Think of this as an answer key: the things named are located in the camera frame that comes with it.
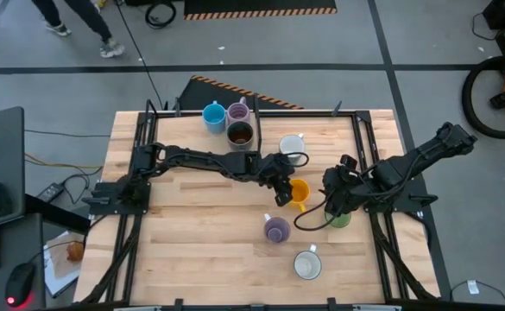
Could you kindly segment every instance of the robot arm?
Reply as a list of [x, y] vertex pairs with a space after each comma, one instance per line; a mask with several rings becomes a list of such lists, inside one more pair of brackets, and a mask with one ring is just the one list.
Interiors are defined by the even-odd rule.
[[437, 198], [413, 197], [404, 191], [407, 182], [441, 159], [469, 154], [476, 140], [460, 125], [445, 123], [430, 141], [405, 155], [381, 160], [361, 174], [355, 170], [357, 161], [343, 155], [341, 165], [328, 168], [323, 176], [325, 193], [329, 196], [325, 211], [338, 217], [364, 204], [370, 210], [373, 207], [374, 212], [384, 212], [397, 200], [430, 204]]
[[[164, 154], [164, 159], [157, 160], [161, 153]], [[294, 165], [288, 161], [287, 155], [281, 153], [269, 154], [263, 158], [255, 151], [216, 155], [155, 143], [138, 148], [135, 160], [134, 173], [119, 181], [121, 189], [118, 199], [122, 201], [140, 198], [140, 185], [150, 178], [163, 175], [170, 168], [177, 167], [219, 172], [234, 181], [253, 181], [260, 186], [273, 188], [277, 206], [284, 206], [292, 199], [289, 176], [294, 173]]]

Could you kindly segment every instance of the sneaker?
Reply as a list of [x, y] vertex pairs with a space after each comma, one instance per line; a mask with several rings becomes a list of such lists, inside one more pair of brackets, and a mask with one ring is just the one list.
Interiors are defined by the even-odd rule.
[[114, 39], [108, 39], [103, 46], [100, 47], [100, 55], [104, 58], [110, 58], [114, 56], [119, 56], [123, 54], [125, 48], [120, 43], [116, 42]]
[[45, 27], [61, 37], [69, 36], [72, 33], [72, 31], [68, 29], [63, 23], [59, 26], [53, 27], [48, 22], [45, 22]]

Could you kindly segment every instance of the mug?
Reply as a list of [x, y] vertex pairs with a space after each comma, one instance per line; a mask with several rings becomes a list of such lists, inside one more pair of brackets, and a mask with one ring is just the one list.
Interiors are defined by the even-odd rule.
[[[329, 221], [332, 219], [332, 215], [330, 213], [325, 212], [325, 220]], [[342, 215], [332, 219], [331, 226], [335, 228], [344, 228], [352, 219], [352, 213], [342, 213]]]
[[245, 97], [241, 97], [238, 103], [230, 105], [227, 109], [227, 124], [231, 125], [237, 121], [250, 123], [250, 109], [246, 105]]
[[249, 150], [254, 144], [254, 130], [252, 126], [243, 121], [236, 121], [227, 128], [227, 143], [235, 151]]
[[304, 280], [313, 280], [321, 274], [321, 259], [316, 250], [317, 246], [312, 244], [308, 251], [301, 251], [294, 259], [294, 272]]
[[293, 199], [291, 202], [297, 205], [302, 213], [305, 212], [306, 205], [304, 202], [310, 197], [310, 186], [306, 181], [300, 179], [290, 180], [290, 185], [293, 186]]
[[[304, 143], [304, 134], [287, 135], [279, 142], [279, 152], [289, 154], [293, 152], [304, 152], [306, 144]], [[297, 164], [302, 155], [289, 155], [288, 161], [291, 164]]]
[[271, 218], [269, 214], [264, 214], [266, 224], [263, 226], [263, 234], [269, 242], [280, 244], [286, 242], [290, 237], [290, 225], [281, 217]]
[[214, 100], [202, 110], [202, 119], [212, 134], [221, 134], [225, 130], [225, 108]]

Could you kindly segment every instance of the white mug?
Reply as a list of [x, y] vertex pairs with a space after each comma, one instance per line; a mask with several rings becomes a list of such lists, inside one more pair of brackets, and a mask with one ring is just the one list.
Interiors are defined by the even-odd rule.
[[[286, 135], [279, 142], [279, 152], [282, 154], [290, 154], [293, 152], [304, 152], [306, 144], [304, 143], [304, 134]], [[297, 164], [302, 155], [289, 155], [288, 160], [292, 164]]]
[[317, 246], [312, 244], [308, 251], [301, 251], [294, 259], [294, 272], [304, 280], [313, 280], [321, 274], [321, 259], [316, 250]]

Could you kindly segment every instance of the concrete floor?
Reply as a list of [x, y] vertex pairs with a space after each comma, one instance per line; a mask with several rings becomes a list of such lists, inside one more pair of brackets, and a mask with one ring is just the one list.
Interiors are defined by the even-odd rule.
[[[103, 17], [127, 48], [115, 60], [99, 57], [98, 37], [63, 1], [56, 3], [73, 31], [66, 39], [42, 27], [30, 1], [1, 3], [7, 5], [0, 14], [0, 68], [13, 74], [0, 74], [0, 110], [24, 107], [28, 129], [109, 134], [115, 111], [141, 110], [147, 98], [157, 104], [140, 56], [112, 1]], [[433, 137], [444, 121], [473, 131], [459, 103], [467, 72], [394, 72], [392, 65], [476, 64], [500, 54], [494, 42], [470, 32], [472, 16], [487, 4], [488, 0], [337, 0], [336, 15], [185, 22], [182, 3], [176, 3], [177, 19], [163, 30], [149, 29], [138, 9], [123, 7], [123, 14], [145, 61], [158, 66], [151, 75], [163, 100], [173, 102], [191, 75], [200, 74], [306, 108], [332, 108], [341, 99], [343, 108], [392, 108], [399, 112], [406, 144], [420, 144]], [[383, 32], [376, 31], [375, 11]], [[483, 20], [477, 29], [490, 34]], [[387, 46], [380, 46], [382, 35]], [[193, 69], [193, 65], [219, 65], [220, 61], [225, 65], [374, 66], [365, 70]], [[57, 73], [59, 67], [123, 67], [132, 73]], [[25, 69], [25, 73], [12, 68]], [[502, 83], [494, 73], [483, 74], [474, 99], [481, 105], [477, 109], [481, 118], [505, 130], [505, 112], [497, 115], [485, 104]], [[505, 294], [505, 141], [478, 137], [471, 155], [443, 161], [424, 176], [428, 191], [440, 198], [432, 210], [451, 286], [477, 279]], [[100, 165], [106, 148], [103, 138], [26, 135], [26, 151], [50, 162]], [[38, 194], [70, 174], [70, 168], [28, 165], [27, 192]], [[77, 181], [72, 184], [74, 192], [81, 187]], [[64, 196], [57, 204], [71, 210], [83, 206], [72, 206]], [[52, 238], [59, 232], [48, 227], [45, 235]], [[68, 291], [48, 303], [67, 304], [71, 294]], [[470, 295], [463, 286], [454, 296], [457, 301], [503, 303], [499, 294], [482, 287], [480, 295]]]

